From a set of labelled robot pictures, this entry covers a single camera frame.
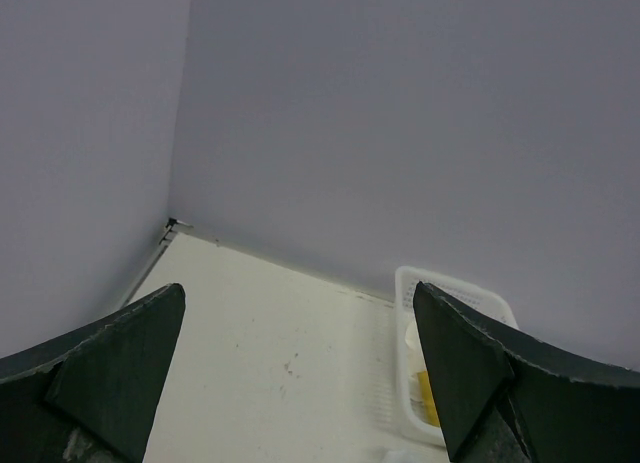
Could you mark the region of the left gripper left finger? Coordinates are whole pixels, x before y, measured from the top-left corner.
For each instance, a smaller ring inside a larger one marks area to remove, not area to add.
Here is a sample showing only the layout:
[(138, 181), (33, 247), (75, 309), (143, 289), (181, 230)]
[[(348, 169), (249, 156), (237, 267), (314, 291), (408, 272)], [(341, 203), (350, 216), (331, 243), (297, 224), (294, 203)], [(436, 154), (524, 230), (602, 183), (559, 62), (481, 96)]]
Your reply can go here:
[(2, 461), (142, 461), (185, 309), (168, 284), (2, 358)]

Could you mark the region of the yellow bra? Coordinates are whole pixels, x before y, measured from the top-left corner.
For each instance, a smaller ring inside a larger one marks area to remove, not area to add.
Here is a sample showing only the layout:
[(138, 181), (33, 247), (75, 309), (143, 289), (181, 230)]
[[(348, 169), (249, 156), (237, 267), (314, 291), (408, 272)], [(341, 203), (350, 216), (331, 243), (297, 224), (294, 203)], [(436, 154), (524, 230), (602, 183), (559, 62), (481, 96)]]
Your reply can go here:
[(430, 385), (429, 375), (427, 371), (421, 371), (417, 374), (420, 387), (421, 397), (425, 409), (426, 421), (429, 425), (440, 427), (440, 420), (437, 413), (435, 400)]

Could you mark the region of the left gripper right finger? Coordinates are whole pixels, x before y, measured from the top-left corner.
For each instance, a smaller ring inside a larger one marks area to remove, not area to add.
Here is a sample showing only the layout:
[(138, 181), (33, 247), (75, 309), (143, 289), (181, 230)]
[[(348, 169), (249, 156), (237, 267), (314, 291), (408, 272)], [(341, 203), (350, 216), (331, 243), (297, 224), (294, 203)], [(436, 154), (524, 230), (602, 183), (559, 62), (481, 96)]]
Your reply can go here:
[(413, 308), (450, 461), (638, 461), (638, 372), (537, 340), (433, 284), (417, 284)]

